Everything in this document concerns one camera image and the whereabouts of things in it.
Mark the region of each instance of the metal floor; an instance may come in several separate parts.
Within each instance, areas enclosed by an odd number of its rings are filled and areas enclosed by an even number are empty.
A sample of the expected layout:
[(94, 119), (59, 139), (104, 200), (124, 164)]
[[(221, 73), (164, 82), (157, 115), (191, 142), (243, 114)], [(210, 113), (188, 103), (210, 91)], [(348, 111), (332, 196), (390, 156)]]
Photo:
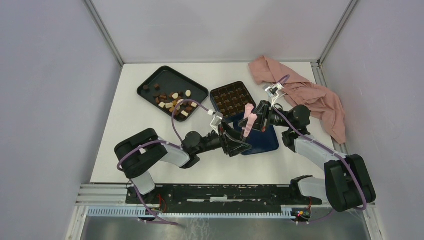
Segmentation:
[[(312, 220), (328, 209), (313, 209)], [(328, 219), (298, 225), (287, 219), (168, 218), (180, 226), (144, 224), (129, 217), (87, 217), (84, 240), (370, 240), (362, 212), (334, 213)]]

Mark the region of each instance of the wire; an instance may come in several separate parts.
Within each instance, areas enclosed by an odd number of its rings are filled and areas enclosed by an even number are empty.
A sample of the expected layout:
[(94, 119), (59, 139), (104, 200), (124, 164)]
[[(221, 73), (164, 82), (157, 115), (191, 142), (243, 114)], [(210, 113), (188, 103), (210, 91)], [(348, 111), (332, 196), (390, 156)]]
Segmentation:
[(128, 184), (130, 184), (130, 182), (131, 182), (131, 180), (129, 180), (129, 181), (125, 184), (125, 188), (126, 188), (127, 190), (130, 190), (130, 189), (128, 189)]
[(279, 106), (279, 107), (280, 107), (280, 109), (281, 109), (281, 110), (283, 110), (283, 106), (281, 106), (281, 104), (276, 103), (276, 104), (274, 104), (274, 107), (275, 107), (275, 106)]
[(134, 184), (134, 189), (135, 189), (135, 193), (137, 193), (137, 197), (140, 200), (141, 204), (143, 204), (143, 206), (146, 208), (146, 210), (156, 219), (160, 220), (160, 221), (145, 221), (145, 223), (148, 224), (167, 224), (167, 225), (173, 225), (173, 226), (178, 226), (179, 224), (173, 221), (167, 221), (163, 218), (161, 218), (160, 216), (158, 216), (154, 211), (152, 211), (149, 207), (147, 207), (139, 189), (137, 188), (137, 186)]
[(307, 221), (307, 222), (296, 221), (296, 223), (297, 223), (297, 224), (304, 224), (304, 225), (313, 224), (313, 223), (319, 223), (319, 222), (322, 222), (322, 221), (324, 221), (324, 220), (328, 219), (328, 218), (329, 218), (331, 215), (333, 215), (335, 212), (336, 212), (336, 210), (332, 209), (332, 210), (331, 210), (331, 212), (329, 212), (329, 214), (327, 214), (326, 216), (321, 217), (321, 218), (319, 218), (319, 219), (312, 220), (312, 221)]
[(185, 99), (185, 100), (182, 100), (180, 103), (178, 103), (178, 104), (175, 106), (175, 109), (172, 111), (171, 122), (172, 122), (172, 128), (173, 128), (173, 131), (175, 132), (176, 136), (178, 137), (178, 139), (179, 139), (181, 142), (183, 142), (183, 139), (182, 139), (182, 138), (181, 138), (181, 136), (178, 134), (177, 129), (175, 128), (175, 123), (174, 123), (175, 118), (174, 118), (174, 117), (175, 117), (175, 113), (177, 112), (177, 108), (178, 108), (181, 104), (183, 104), (183, 103), (185, 103), (185, 102), (193, 102), (193, 103), (197, 104), (198, 106), (200, 106), (202, 109), (204, 109), (206, 112), (209, 112), (209, 109), (207, 109), (205, 106), (203, 106), (202, 104), (200, 104), (199, 102), (197, 102), (197, 101), (195, 101), (195, 100), (193, 100), (193, 99)]
[(319, 141), (315, 141), (314, 139), (307, 137), (305, 135), (303, 135), (302, 133), (300, 133), (291, 123), (290, 121), (287, 119), (286, 116), (284, 116), (277, 108), (274, 107), (274, 109), (276, 110), (276, 112), (287, 122), (287, 124), (290, 126), (291, 129), (293, 129), (299, 136), (305, 138), (308, 141), (311, 141), (311, 143), (316, 144), (317, 146), (323, 148), (324, 150), (326, 150), (327, 152), (329, 152), (330, 154), (334, 155), (336, 158), (338, 158), (343, 165), (346, 167), (347, 171), (349, 172), (350, 176), (352, 177), (353, 182), (355, 183), (355, 186), (359, 192), (360, 198), (362, 199), (362, 204), (363, 207), (355, 207), (356, 210), (361, 210), (361, 211), (365, 211), (367, 209), (367, 199), (365, 198), (364, 192), (361, 189), (361, 186), (359, 185), (359, 182), (357, 180), (357, 178), (355, 177), (354, 172), (352, 171), (351, 167), (349, 166), (349, 164), (345, 161), (345, 159), (340, 156), (339, 154), (337, 154), (335, 151), (333, 151), (331, 148), (328, 148), (327, 146), (325, 146), (324, 144), (320, 143)]
[(290, 74), (287, 74), (283, 76), (277, 83), (279, 84), (282, 81), (281, 85), (284, 85), (287, 82), (287, 80), (289, 80), (289, 78), (290, 78)]
[[(172, 112), (172, 128), (173, 128), (173, 130), (174, 130), (174, 132), (175, 132), (175, 134), (176, 134), (176, 136), (179, 138), (179, 140), (181, 141), (181, 142), (183, 142), (183, 139), (181, 138), (181, 136), (178, 134), (178, 132), (177, 132), (177, 129), (175, 128), (175, 124), (174, 124), (174, 116), (175, 116), (175, 113), (176, 113), (176, 110), (177, 110), (177, 108), (181, 105), (181, 104), (183, 104), (184, 102), (193, 102), (193, 103), (195, 103), (195, 104), (197, 104), (197, 105), (199, 105), (201, 108), (203, 108), (205, 111), (207, 111), (207, 112), (209, 112), (209, 109), (207, 109), (206, 107), (204, 107), (202, 104), (200, 104), (199, 102), (197, 102), (197, 101), (195, 101), (195, 100), (192, 100), (192, 99), (186, 99), (186, 100), (183, 100), (183, 101), (181, 101), (180, 103), (178, 103), (176, 106), (175, 106), (175, 109), (174, 109), (174, 111)], [(146, 147), (148, 147), (148, 146), (150, 146), (150, 145), (153, 145), (153, 144), (166, 144), (166, 145), (169, 145), (169, 146), (171, 146), (171, 147), (173, 147), (173, 148), (176, 148), (176, 149), (180, 149), (180, 150), (182, 150), (182, 148), (180, 147), (180, 146), (178, 146), (178, 145), (176, 145), (176, 144), (173, 144), (173, 143), (170, 143), (170, 142), (168, 142), (168, 141), (164, 141), (164, 140), (154, 140), (154, 141), (150, 141), (150, 142), (147, 142), (147, 143), (145, 143), (145, 144), (142, 144), (142, 145), (140, 145), (140, 146), (138, 146), (138, 147), (136, 147), (135, 149), (133, 149), (132, 151), (130, 151), (129, 153), (127, 153), (121, 160), (119, 160), (119, 162), (118, 162), (118, 164), (117, 164), (117, 166), (116, 166), (116, 168), (119, 170), (119, 171), (121, 171), (121, 172), (123, 172), (124, 170), (122, 169), (122, 163), (125, 161), (125, 160), (127, 160), (131, 155), (133, 155), (134, 153), (136, 153), (137, 151), (139, 151), (140, 149), (144, 149), (144, 148), (146, 148)], [(137, 186), (134, 184), (134, 182), (130, 179), (130, 182), (134, 185), (134, 189), (135, 189), (135, 192), (137, 193), (137, 197), (138, 197), (138, 199), (140, 200), (140, 202), (143, 204), (143, 206), (146, 208), (146, 210), (153, 216), (153, 217), (155, 217), (156, 219), (158, 219), (158, 220), (160, 220), (160, 221), (146, 221), (146, 223), (150, 223), (150, 224), (168, 224), (168, 225), (173, 225), (173, 226), (178, 226), (179, 224), (178, 223), (176, 223), (176, 222), (172, 222), (172, 221), (166, 221), (166, 220), (164, 220), (163, 218), (161, 218), (161, 217), (159, 217), (156, 213), (154, 213), (150, 208), (148, 208), (147, 207), (147, 205), (146, 205), (146, 203), (145, 203), (145, 201), (144, 201), (144, 199), (143, 199), (143, 197), (142, 197), (142, 195), (141, 195), (141, 193), (140, 193), (140, 191), (139, 191), (139, 189), (137, 188)], [(162, 200), (163, 200), (163, 202), (165, 203), (165, 208), (164, 208), (164, 210), (163, 210), (163, 212), (165, 212), (166, 210), (167, 210), (167, 203), (165, 202), (165, 200), (160, 196), (159, 197), (159, 205), (161, 204), (161, 202), (162, 202)]]
[(121, 160), (119, 160), (118, 165), (116, 166), (116, 168), (118, 168), (119, 171), (123, 172), (124, 170), (121, 168), (121, 165), (122, 165), (122, 163), (125, 160), (127, 160), (131, 155), (133, 155), (134, 153), (136, 153), (140, 149), (143, 149), (143, 148), (148, 147), (148, 146), (153, 145), (153, 144), (166, 144), (166, 145), (169, 145), (169, 146), (171, 146), (173, 148), (181, 149), (180, 146), (178, 146), (176, 144), (173, 144), (173, 143), (170, 143), (168, 141), (163, 141), (163, 140), (149, 141), (149, 142), (147, 142), (147, 143), (145, 143), (143, 145), (140, 145), (140, 146), (136, 147), (134, 150), (132, 150), (129, 153), (127, 153)]
[(301, 217), (301, 218), (305, 219), (306, 221), (309, 221), (309, 219), (310, 219), (310, 218), (306, 218), (306, 217), (304, 217), (304, 216), (302, 216), (302, 215), (299, 215), (299, 217)]
[[(132, 151), (130, 151), (129, 153), (127, 153), (119, 162), (118, 162), (118, 165), (116, 166), (116, 168), (119, 170), (119, 171), (121, 171), (121, 172), (123, 172), (124, 170), (121, 168), (121, 165), (122, 165), (122, 163), (125, 161), (125, 160), (127, 160), (131, 155), (133, 155), (135, 152), (137, 152), (137, 151), (139, 151), (140, 149), (143, 149), (143, 148), (145, 148), (145, 147), (148, 147), (148, 146), (150, 146), (150, 145), (153, 145), (153, 144), (167, 144), (167, 145), (169, 145), (169, 146), (171, 146), (171, 147), (174, 147), (174, 148), (176, 148), (176, 149), (181, 149), (181, 147), (179, 147), (179, 146), (177, 146), (177, 145), (175, 145), (175, 144), (173, 144), (173, 143), (170, 143), (170, 142), (167, 142), (167, 141), (163, 141), (163, 140), (155, 140), (155, 141), (150, 141), (150, 142), (147, 142), (147, 143), (145, 143), (145, 144), (142, 144), (142, 145), (140, 145), (140, 146), (138, 146), (137, 148), (135, 148), (134, 150), (132, 150)], [(163, 218), (161, 218), (161, 217), (159, 217), (156, 213), (154, 213), (149, 207), (147, 207), (147, 205), (146, 205), (146, 203), (145, 203), (145, 201), (144, 201), (144, 199), (143, 199), (143, 197), (142, 197), (142, 195), (141, 195), (141, 193), (140, 193), (140, 191), (139, 191), (139, 189), (137, 188), (137, 186), (134, 184), (134, 182), (133, 182), (133, 180), (129, 180), (133, 185), (134, 185), (134, 189), (135, 189), (135, 193), (137, 194), (137, 197), (138, 197), (138, 199), (140, 200), (140, 202), (143, 204), (143, 206), (146, 208), (146, 210), (153, 216), (153, 217), (155, 217), (156, 219), (158, 219), (158, 220), (160, 220), (160, 221), (145, 221), (145, 223), (149, 223), (149, 224), (168, 224), (168, 225), (173, 225), (173, 226), (177, 226), (178, 225), (178, 223), (176, 223), (176, 222), (172, 222), (172, 221), (166, 221), (166, 220), (164, 220)]]
[(309, 197), (309, 206), (307, 206), (306, 211), (310, 210), (312, 207), (312, 197)]
[(161, 197), (161, 194), (159, 193), (159, 194), (157, 195), (157, 197), (159, 198), (159, 209), (161, 209), (161, 210), (162, 210), (162, 197)]

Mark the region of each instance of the white table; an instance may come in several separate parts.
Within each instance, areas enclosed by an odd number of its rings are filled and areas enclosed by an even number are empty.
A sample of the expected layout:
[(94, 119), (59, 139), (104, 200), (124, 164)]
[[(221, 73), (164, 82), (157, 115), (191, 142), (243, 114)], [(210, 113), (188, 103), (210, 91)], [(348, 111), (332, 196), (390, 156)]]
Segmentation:
[[(170, 66), (209, 90), (242, 81), (256, 103), (267, 99), (262, 87), (253, 81), (245, 62), (125, 64), (91, 176), (92, 183), (127, 183), (128, 179), (116, 168), (118, 159), (114, 148), (147, 128), (155, 129), (159, 136), (171, 143), (180, 144), (172, 129), (171, 118), (136, 93), (141, 83), (163, 65)], [(285, 65), (315, 83), (310, 63), (288, 62)], [(283, 98), (278, 103), (286, 111), (292, 108)], [(213, 109), (209, 97), (203, 104)], [(212, 130), (209, 127), (211, 120), (205, 111), (198, 109), (187, 121), (175, 121), (175, 126), (183, 139), (190, 131), (205, 136)], [(180, 169), (169, 163), (158, 162), (149, 172), (156, 183), (163, 184), (289, 184), (291, 179), (303, 175), (323, 179), (324, 172), (319, 167), (284, 146), (281, 133), (285, 130), (285, 127), (275, 128), (279, 141), (279, 149), (275, 151), (230, 158), (217, 149), (200, 154), (200, 162), (192, 168)], [(320, 142), (333, 147), (331, 137), (323, 130), (318, 119), (311, 117), (308, 130)]]

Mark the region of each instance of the pink towel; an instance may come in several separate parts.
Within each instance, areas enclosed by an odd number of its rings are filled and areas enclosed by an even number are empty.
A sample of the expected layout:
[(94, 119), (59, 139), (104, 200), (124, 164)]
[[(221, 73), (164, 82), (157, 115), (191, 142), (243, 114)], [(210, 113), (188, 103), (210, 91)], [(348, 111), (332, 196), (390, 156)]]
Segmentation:
[(257, 84), (275, 83), (287, 74), (290, 78), (282, 91), (285, 100), (291, 105), (305, 105), (311, 110), (311, 116), (323, 121), (324, 129), (336, 142), (346, 142), (345, 111), (339, 96), (330, 89), (314, 84), (293, 71), (291, 68), (266, 56), (249, 63), (253, 79)]

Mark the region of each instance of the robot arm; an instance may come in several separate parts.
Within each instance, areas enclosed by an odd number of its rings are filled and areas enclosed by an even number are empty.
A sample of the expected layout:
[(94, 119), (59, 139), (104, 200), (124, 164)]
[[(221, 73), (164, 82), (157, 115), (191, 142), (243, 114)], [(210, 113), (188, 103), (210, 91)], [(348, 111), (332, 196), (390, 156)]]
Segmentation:
[(198, 154), (201, 153), (222, 148), (225, 154), (233, 157), (252, 148), (250, 144), (239, 140), (241, 139), (240, 132), (228, 126), (227, 123), (221, 122), (222, 117), (219, 112), (216, 114), (211, 123), (211, 127), (214, 129), (211, 133), (202, 137), (198, 132), (191, 131), (185, 136), (181, 146), (173, 146), (163, 140), (152, 128), (119, 143), (114, 152), (121, 160), (146, 143), (158, 142), (141, 148), (140, 151), (131, 154), (122, 162), (121, 167), (125, 176), (132, 180), (142, 195), (145, 195), (155, 189), (155, 182), (149, 169), (159, 161), (188, 169), (199, 162)]
[[(306, 106), (297, 105), (287, 112), (283, 111), (282, 107), (280, 109), (274, 108), (268, 101), (261, 101), (252, 114), (258, 116), (253, 126), (256, 131), (265, 132), (269, 125), (288, 127), (288, 130), (282, 133), (284, 145), (293, 152), (308, 158), (324, 171), (325, 179), (308, 175), (291, 181), (292, 186), (295, 186), (301, 195), (328, 201), (338, 212), (363, 204), (358, 188), (353, 182), (353, 176), (337, 157), (339, 156), (350, 166), (366, 202), (375, 201), (376, 192), (362, 157), (357, 154), (348, 156), (317, 141), (307, 130), (307, 126), (311, 123), (309, 120), (311, 112)], [(244, 119), (238, 125), (244, 127), (246, 124), (247, 120)]]

